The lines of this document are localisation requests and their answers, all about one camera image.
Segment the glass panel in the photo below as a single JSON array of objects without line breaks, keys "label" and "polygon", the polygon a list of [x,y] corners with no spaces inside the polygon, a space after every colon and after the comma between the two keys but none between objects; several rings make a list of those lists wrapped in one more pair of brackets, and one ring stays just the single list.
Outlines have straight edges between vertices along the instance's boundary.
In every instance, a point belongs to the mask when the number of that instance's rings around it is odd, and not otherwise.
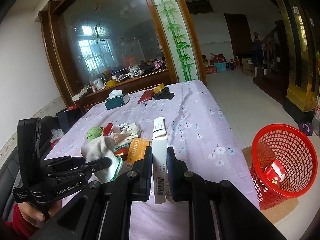
[{"label": "glass panel", "polygon": [[193,50],[177,0],[154,0],[179,82],[198,79]]},{"label": "glass panel", "polygon": [[164,56],[146,0],[77,0],[63,13],[60,27],[67,29],[63,42],[83,84],[90,74]]}]

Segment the black chair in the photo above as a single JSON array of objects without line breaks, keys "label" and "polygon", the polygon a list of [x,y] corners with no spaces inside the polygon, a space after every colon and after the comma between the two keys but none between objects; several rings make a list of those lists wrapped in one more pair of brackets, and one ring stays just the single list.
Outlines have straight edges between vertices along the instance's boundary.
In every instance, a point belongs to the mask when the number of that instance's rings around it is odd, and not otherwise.
[{"label": "black chair", "polygon": [[[46,116],[41,120],[40,155],[45,158],[51,151],[52,129],[60,129],[58,119]],[[12,221],[12,187],[19,171],[18,147],[12,151],[0,169],[0,215],[4,221]]]}]

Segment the red wastebasket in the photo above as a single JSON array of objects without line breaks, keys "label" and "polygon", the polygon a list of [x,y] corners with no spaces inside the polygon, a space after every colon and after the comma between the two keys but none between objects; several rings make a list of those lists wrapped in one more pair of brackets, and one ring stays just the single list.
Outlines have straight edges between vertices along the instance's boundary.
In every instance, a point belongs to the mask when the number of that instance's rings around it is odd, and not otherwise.
[{"label": "red wastebasket", "polygon": [[[261,210],[303,195],[316,178],[316,151],[307,136],[290,125],[277,123],[262,128],[253,139],[251,154],[250,173]],[[264,174],[275,158],[287,171],[280,187]]]}]

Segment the golden pillar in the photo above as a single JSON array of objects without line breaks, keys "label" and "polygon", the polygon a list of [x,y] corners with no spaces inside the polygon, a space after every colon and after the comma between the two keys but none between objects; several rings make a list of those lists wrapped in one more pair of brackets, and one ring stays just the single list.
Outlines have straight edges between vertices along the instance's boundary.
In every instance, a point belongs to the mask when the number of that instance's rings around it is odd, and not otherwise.
[{"label": "golden pillar", "polygon": [[276,1],[283,17],[290,56],[284,109],[298,124],[311,122],[319,91],[319,75],[310,18],[299,0]]}]

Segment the white wall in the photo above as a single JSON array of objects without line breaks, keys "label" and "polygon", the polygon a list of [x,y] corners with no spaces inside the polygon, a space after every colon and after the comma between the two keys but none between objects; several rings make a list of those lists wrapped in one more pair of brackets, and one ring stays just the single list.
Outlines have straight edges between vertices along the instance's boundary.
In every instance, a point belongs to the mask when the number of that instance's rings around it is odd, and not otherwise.
[{"label": "white wall", "polygon": [[259,33],[262,40],[276,27],[275,20],[282,20],[279,8],[270,0],[210,0],[210,3],[214,13],[192,15],[201,51],[207,57],[211,50],[213,54],[223,51],[227,59],[233,58],[224,13],[245,14],[252,40],[254,32]]},{"label": "white wall", "polygon": [[60,96],[33,11],[7,15],[0,25],[0,149],[20,119]]}]

